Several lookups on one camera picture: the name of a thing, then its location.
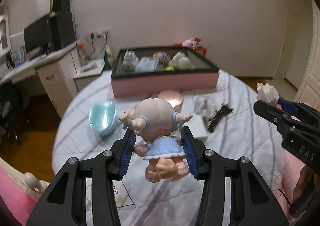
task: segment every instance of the screw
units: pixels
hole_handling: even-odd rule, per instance
[[[205,153],[207,156],[213,156],[213,155],[214,155],[214,151],[211,150],[211,149],[207,149],[204,153]]]
[[[77,162],[77,159],[75,157],[70,157],[69,160],[68,160],[69,164],[74,164],[76,162]]]
[[[111,150],[106,150],[106,151],[104,151],[103,155],[105,157],[110,157],[112,155],[112,151]]]
[[[240,158],[240,161],[242,162],[242,163],[248,163],[249,162],[249,159],[247,158],[247,157],[241,157]]]

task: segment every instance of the doll foot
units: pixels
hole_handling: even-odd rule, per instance
[[[158,183],[161,180],[161,178],[157,172],[150,171],[148,168],[146,168],[146,171],[145,171],[145,178],[150,183]]]
[[[156,164],[156,170],[161,178],[170,178],[178,173],[178,167],[172,161],[172,159],[167,159],[161,157]]]
[[[178,167],[178,173],[169,178],[171,182],[178,181],[190,173],[188,165],[185,162],[176,163],[176,166]]]

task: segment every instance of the doll leg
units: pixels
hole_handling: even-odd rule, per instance
[[[161,180],[157,170],[156,170],[156,164],[158,163],[158,159],[151,159],[149,160],[149,165],[145,170],[145,178],[150,183],[157,183]]]
[[[156,171],[161,178],[170,178],[178,173],[178,167],[171,158],[161,157],[156,164]]]
[[[178,172],[176,175],[169,178],[171,182],[177,181],[190,173],[188,165],[185,162],[183,162],[182,157],[173,157],[172,160],[178,167]]]

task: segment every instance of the turquoise container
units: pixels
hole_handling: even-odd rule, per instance
[[[98,135],[110,135],[116,128],[116,106],[111,101],[96,103],[90,109],[89,123]]]

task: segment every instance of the wall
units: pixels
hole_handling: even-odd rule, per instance
[[[10,33],[49,11],[49,0],[8,0]],[[272,76],[282,47],[285,0],[73,0],[78,33],[110,28],[120,48],[200,37],[207,58],[239,76]],[[18,46],[23,37],[12,39]]]
[[[294,45],[292,59],[285,77],[297,88],[300,87],[306,71],[311,51],[313,36],[313,13],[311,0],[301,13],[298,34]]]

